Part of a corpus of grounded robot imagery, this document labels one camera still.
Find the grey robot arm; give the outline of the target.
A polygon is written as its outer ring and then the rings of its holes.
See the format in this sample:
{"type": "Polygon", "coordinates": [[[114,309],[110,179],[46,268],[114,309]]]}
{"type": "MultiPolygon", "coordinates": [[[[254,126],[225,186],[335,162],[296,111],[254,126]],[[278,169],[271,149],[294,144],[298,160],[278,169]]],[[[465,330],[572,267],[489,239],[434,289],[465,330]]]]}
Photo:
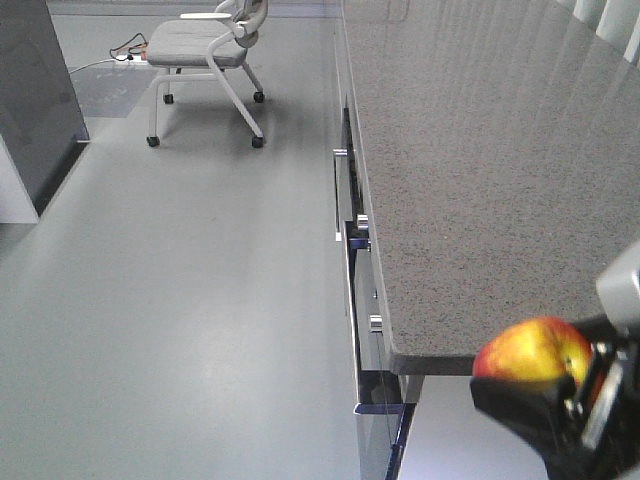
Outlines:
{"type": "Polygon", "coordinates": [[[477,410],[524,440],[551,479],[617,479],[639,466],[639,246],[596,281],[603,313],[522,321],[485,344],[477,410]]]}

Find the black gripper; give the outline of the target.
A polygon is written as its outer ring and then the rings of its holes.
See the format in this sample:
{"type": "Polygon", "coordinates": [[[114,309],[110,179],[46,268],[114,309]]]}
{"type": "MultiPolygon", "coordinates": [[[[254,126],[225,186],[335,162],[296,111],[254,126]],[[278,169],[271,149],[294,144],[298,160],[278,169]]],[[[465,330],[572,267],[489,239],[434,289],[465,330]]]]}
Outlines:
{"type": "Polygon", "coordinates": [[[526,442],[550,479],[621,479],[639,470],[639,339],[618,337],[604,313],[572,325],[593,344],[577,393],[570,376],[474,377],[473,403],[526,442]]]}

